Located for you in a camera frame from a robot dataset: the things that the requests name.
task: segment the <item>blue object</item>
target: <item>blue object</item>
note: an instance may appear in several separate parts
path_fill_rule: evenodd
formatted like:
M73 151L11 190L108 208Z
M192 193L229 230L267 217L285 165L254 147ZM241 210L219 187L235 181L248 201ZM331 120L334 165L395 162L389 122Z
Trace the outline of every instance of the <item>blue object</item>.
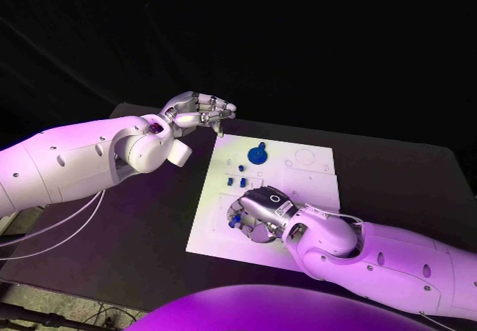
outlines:
M233 216L233 220L229 222L229 227L233 228L235 224L241 221L241 215Z
M254 164L262 164L267 161L268 155L265 152L265 143L262 142L258 147L248 151L248 160Z

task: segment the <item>robotic arm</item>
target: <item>robotic arm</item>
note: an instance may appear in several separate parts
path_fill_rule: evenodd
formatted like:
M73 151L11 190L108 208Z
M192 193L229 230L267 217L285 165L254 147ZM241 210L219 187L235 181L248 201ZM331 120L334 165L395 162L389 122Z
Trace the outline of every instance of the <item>robotic arm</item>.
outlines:
M0 217L36 205L81 199L167 159L183 166L192 149L176 139L196 126L222 136L236 107L186 92L158 114L105 119L46 130L0 151Z
M259 220L255 227L241 222L243 212ZM308 204L297 206L268 186L245 193L226 217L231 228L254 242L281 238L311 278L405 312L477 321L477 254L356 217L346 222L337 215Z

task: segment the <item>black curtain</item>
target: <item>black curtain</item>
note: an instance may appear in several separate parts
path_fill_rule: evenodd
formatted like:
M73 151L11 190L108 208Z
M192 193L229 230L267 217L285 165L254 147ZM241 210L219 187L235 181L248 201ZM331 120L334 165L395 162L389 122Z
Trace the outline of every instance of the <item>black curtain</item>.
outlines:
M447 146L477 192L476 14L432 6L3 1L0 148L194 90L242 119Z

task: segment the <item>table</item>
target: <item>table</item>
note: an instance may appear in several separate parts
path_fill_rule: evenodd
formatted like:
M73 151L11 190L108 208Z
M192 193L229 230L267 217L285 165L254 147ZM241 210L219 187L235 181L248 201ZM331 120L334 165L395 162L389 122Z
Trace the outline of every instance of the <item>table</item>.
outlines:
M121 104L111 117L157 112ZM239 119L223 121L223 130L333 148L341 212L477 252L477 203L448 149ZM193 149L184 167L166 161L151 174L108 189L82 232L47 253L9 261L0 279L145 311L207 288L248 283L290 285L366 301L303 273L186 252L215 140L209 128L182 138ZM62 220L88 200L49 205L32 231ZM14 255L63 240L94 206L24 241Z

